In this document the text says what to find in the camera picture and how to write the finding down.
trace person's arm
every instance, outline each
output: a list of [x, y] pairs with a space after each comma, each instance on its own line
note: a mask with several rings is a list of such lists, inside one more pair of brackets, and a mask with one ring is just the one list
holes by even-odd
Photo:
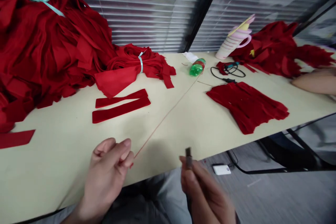
[[130, 139], [101, 142], [91, 156], [84, 196], [62, 224], [100, 223], [119, 195], [133, 159]]
[[336, 95], [336, 68], [316, 69], [299, 76], [292, 81], [292, 84], [308, 92]]
[[180, 160], [182, 190], [191, 199], [193, 223], [235, 224], [235, 207], [212, 175], [196, 160], [191, 170], [186, 169], [185, 157]]

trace red felt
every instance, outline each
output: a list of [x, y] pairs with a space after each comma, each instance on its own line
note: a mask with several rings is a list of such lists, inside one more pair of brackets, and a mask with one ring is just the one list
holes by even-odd
[[285, 119], [288, 109], [244, 82], [213, 87], [207, 95], [229, 109], [243, 134], [252, 134], [254, 129], [271, 119]]
[[227, 73], [225, 72], [225, 64], [224, 62], [221, 62], [219, 61], [216, 65], [216, 67], [219, 69], [219, 72], [222, 74], [222, 75], [227, 75]]
[[0, 0], [0, 128], [22, 121], [78, 88], [97, 86], [112, 98], [140, 72], [172, 88], [175, 69], [150, 48], [112, 44], [107, 20], [83, 0]]
[[287, 78], [301, 75], [301, 67], [295, 63], [300, 59], [308, 65], [318, 68], [329, 66], [336, 62], [332, 53], [316, 46], [304, 45], [298, 47], [293, 39], [297, 24], [286, 25], [278, 21], [266, 25], [260, 32], [252, 35], [251, 43], [237, 48], [230, 56], [235, 61], [245, 63], [252, 72], [254, 67], [266, 74], [276, 74]]
[[26, 145], [30, 142], [35, 130], [0, 134], [0, 149]]
[[151, 102], [148, 97], [142, 97], [138, 100], [131, 101], [129, 103], [120, 105], [118, 107], [110, 108], [107, 110], [96, 110], [92, 112], [92, 123], [100, 123], [108, 119], [126, 114], [128, 112], [140, 109], [142, 107], [148, 106]]
[[127, 99], [138, 99], [142, 97], [147, 97], [148, 94], [146, 92], [146, 89], [141, 89], [139, 91], [136, 91], [135, 93], [129, 94], [125, 97], [113, 97], [111, 99], [109, 98], [100, 98], [96, 100], [96, 109], [106, 107], [108, 105], [112, 105], [114, 103], [121, 102], [123, 100]]

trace green plastic bottle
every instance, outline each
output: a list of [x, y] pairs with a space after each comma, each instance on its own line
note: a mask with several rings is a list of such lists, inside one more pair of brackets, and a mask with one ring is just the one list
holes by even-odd
[[191, 76], [200, 75], [203, 72], [205, 64], [206, 64], [206, 62], [205, 62], [205, 59], [203, 59], [203, 58], [196, 60], [193, 63], [193, 65], [191, 66], [189, 74]]

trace pink cup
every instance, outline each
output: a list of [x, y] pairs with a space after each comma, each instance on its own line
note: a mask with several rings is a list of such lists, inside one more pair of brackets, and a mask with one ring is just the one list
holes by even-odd
[[[223, 60], [227, 58], [230, 53], [232, 53], [236, 48], [244, 47], [248, 43], [250, 43], [252, 37], [250, 33], [252, 30], [236, 30], [231, 36], [227, 37], [223, 44], [220, 46], [220, 49], [216, 53], [216, 58]], [[244, 44], [240, 44], [244, 39], [247, 39], [247, 41]]]

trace table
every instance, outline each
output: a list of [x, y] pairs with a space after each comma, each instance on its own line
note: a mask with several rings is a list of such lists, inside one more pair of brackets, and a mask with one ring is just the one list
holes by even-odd
[[92, 124], [95, 100], [104, 97], [94, 85], [50, 107], [35, 109], [17, 123], [15, 132], [36, 132], [28, 145], [0, 150], [1, 222], [23, 221], [76, 203], [83, 193], [91, 153], [108, 137], [117, 142], [131, 138], [134, 153], [146, 143], [126, 177], [128, 185], [180, 166], [178, 156], [184, 155], [186, 147], [192, 148], [195, 159], [203, 159], [336, 112], [336, 102], [327, 96], [298, 89], [283, 77], [252, 73], [240, 66], [246, 77], [236, 77], [237, 81], [282, 102], [290, 112], [285, 120], [271, 120], [253, 134], [243, 135], [228, 110], [205, 94], [211, 86], [224, 83], [210, 73], [218, 59], [212, 52], [195, 54], [207, 61], [199, 77], [188, 75], [191, 64], [182, 54], [164, 54], [176, 69], [177, 75], [172, 76], [175, 88], [166, 89], [163, 81], [139, 74], [118, 95], [145, 88], [150, 106]]

